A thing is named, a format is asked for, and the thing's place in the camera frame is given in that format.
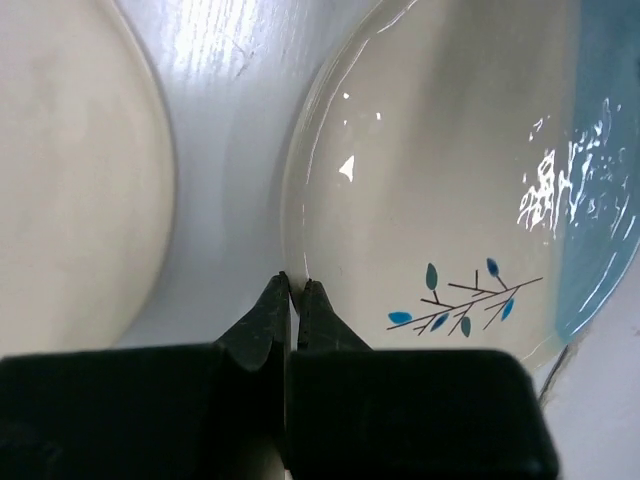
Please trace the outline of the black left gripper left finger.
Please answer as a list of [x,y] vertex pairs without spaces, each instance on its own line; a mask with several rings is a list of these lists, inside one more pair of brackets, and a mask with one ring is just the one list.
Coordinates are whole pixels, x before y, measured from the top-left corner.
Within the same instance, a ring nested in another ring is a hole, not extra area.
[[218,479],[245,439],[284,435],[289,283],[272,277],[219,339],[9,356],[5,479]]

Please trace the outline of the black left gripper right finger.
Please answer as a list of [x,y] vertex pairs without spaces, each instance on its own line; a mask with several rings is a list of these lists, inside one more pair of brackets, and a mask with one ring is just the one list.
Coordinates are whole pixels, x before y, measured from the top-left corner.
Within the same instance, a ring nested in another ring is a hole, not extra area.
[[496,350],[374,350],[309,281],[288,359],[295,479],[555,479],[531,377]]

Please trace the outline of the blue and cream plate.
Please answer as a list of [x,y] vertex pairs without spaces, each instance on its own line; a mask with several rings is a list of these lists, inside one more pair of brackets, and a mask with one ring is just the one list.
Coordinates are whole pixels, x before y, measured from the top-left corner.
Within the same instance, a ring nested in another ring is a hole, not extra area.
[[635,1],[383,1],[320,70],[282,194],[295,297],[374,348],[536,369],[639,247]]

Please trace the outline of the green and cream plate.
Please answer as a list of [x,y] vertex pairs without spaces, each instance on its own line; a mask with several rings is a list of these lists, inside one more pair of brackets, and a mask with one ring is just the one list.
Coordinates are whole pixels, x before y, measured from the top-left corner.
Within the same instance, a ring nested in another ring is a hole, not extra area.
[[161,89],[117,4],[3,2],[3,355],[121,337],[164,263],[175,175]]

